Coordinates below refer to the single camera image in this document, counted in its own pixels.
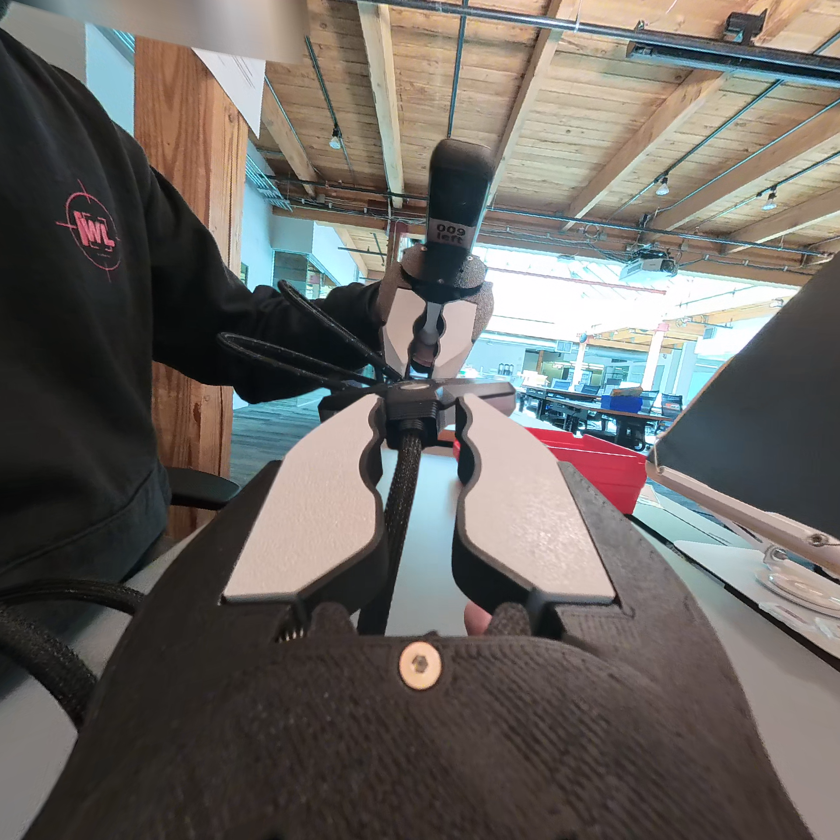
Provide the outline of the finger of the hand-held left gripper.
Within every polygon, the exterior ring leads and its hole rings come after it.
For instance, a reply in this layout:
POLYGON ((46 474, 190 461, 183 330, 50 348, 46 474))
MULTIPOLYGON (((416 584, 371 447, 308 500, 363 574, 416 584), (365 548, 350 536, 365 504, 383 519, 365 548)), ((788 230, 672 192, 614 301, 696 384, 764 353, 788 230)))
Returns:
POLYGON ((411 348, 417 339, 434 342, 434 313, 413 290, 397 288, 382 329, 382 343, 385 362, 404 378, 412 372, 429 377, 432 372, 412 367, 411 348))
POLYGON ((474 345, 474 329, 478 307, 467 300, 448 302, 437 307, 432 372, 436 381, 456 378, 474 345))

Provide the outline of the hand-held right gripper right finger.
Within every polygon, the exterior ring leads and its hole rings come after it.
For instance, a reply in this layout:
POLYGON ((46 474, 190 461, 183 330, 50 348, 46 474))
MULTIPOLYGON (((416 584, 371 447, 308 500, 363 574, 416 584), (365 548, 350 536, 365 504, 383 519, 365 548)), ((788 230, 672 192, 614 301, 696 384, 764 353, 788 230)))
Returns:
POLYGON ((451 564, 460 590, 484 611, 613 604, 614 585, 557 458, 477 395, 455 408, 462 489, 451 564))

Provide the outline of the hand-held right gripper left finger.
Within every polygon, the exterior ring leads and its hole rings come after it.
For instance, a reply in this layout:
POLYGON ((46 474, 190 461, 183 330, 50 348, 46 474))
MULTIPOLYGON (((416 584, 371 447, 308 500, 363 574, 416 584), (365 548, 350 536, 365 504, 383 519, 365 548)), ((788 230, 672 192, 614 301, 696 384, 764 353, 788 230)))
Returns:
POLYGON ((226 602, 366 606, 388 571, 382 497, 385 403, 366 395, 287 453, 241 549, 226 602))

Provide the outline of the red bin with black divider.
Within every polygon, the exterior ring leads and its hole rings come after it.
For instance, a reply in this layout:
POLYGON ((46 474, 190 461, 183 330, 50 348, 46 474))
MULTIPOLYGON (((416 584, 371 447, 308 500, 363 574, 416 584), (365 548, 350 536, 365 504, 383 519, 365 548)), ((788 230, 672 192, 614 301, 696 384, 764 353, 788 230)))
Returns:
POLYGON ((592 435, 526 427, 560 462, 574 466, 622 514, 634 513, 647 480, 646 457, 592 435))

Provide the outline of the person's left forearm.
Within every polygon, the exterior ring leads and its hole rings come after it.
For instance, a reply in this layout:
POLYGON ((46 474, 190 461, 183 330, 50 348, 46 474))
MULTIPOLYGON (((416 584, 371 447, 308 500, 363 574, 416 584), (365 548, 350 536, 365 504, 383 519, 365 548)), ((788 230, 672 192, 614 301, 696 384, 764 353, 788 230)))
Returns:
POLYGON ((368 357, 331 330, 327 322, 339 324, 359 345, 381 354, 378 296, 377 283, 369 286, 353 283, 332 289, 327 297, 312 301, 307 308, 278 290, 257 287, 248 296, 245 314, 236 320, 228 317, 217 330, 272 344, 297 356, 276 356, 281 365, 277 367, 254 358, 255 354, 271 356, 271 351, 263 345, 245 343, 251 352, 249 356, 221 349, 226 372, 232 375, 231 386, 247 403, 265 403, 299 396, 324 382, 339 380, 339 372, 318 367, 317 362, 342 371, 361 371, 369 363, 368 357))

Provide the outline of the grey desk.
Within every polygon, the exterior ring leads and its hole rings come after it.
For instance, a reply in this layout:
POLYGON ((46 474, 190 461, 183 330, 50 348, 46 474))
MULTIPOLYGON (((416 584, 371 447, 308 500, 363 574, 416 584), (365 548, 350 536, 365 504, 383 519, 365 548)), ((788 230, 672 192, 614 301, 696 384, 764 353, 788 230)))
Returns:
MULTIPOLYGON (((436 630, 464 635, 466 599, 450 570, 457 500, 450 448, 423 454, 395 585, 388 635, 436 630)), ((647 504, 631 523, 695 596, 726 648, 765 748, 815 838, 838 838, 838 671, 677 552, 677 541, 712 545, 707 531, 647 504)), ((77 732, 54 698, 25 679, 2 698, 1 837, 20 838, 63 770, 77 732)))

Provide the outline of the row of office desks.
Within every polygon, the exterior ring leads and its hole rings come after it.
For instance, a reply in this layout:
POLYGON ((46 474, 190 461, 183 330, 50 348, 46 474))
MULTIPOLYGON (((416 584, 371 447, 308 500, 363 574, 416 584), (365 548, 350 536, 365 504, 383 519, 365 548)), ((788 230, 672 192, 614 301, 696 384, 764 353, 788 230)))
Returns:
POLYGON ((679 394, 644 391, 641 413, 620 413, 601 409, 601 396, 586 385, 579 392, 558 386, 522 385, 518 388, 520 410, 532 410, 535 417, 574 435, 592 435, 638 453, 645 453, 669 430, 684 409, 679 394))

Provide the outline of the tablet on white stand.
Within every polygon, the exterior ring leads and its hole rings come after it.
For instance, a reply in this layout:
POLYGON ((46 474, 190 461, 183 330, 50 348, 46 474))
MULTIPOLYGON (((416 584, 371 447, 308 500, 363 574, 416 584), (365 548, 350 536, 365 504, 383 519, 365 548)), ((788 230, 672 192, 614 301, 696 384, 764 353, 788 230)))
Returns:
POLYGON ((838 537, 839 258, 725 363, 648 456, 727 497, 838 537))
POLYGON ((779 513, 760 510, 660 465, 649 478, 698 502, 729 525, 746 548, 677 541, 677 549, 764 617, 838 665, 838 537, 779 513))

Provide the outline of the ceiling projector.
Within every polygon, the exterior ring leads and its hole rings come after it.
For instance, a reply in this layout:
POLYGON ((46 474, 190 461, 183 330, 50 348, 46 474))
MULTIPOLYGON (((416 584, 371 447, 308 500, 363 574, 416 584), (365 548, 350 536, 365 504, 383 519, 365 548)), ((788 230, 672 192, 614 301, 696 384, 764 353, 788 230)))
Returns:
POLYGON ((656 280, 675 277, 679 263, 670 253, 661 248, 636 248, 627 255, 619 273, 621 281, 656 280))

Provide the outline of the white paper notice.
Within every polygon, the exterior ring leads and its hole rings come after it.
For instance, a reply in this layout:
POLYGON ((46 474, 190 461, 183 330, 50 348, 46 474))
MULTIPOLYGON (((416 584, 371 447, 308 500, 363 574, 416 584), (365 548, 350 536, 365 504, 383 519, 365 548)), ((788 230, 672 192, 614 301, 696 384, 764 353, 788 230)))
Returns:
POLYGON ((255 135, 259 134, 266 61, 193 48, 255 135))

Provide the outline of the wooden pillar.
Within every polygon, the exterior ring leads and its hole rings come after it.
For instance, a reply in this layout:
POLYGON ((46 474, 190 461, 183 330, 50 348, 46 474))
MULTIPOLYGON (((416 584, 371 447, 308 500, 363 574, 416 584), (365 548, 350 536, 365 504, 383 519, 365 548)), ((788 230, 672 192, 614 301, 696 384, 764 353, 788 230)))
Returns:
MULTIPOLYGON (((211 71, 182 45, 139 37, 134 137, 238 272, 248 128, 211 71)), ((228 478, 233 390, 153 364, 152 415, 164 466, 228 478)))

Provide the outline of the person's black hoodie torso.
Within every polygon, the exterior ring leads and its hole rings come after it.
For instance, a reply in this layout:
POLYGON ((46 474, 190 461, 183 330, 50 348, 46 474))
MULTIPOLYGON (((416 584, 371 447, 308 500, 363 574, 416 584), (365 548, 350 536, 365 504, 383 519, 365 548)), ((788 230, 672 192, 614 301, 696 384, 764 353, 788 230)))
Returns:
POLYGON ((152 365, 246 391, 248 293, 87 87, 2 32, 2 586, 118 581, 165 530, 152 365))

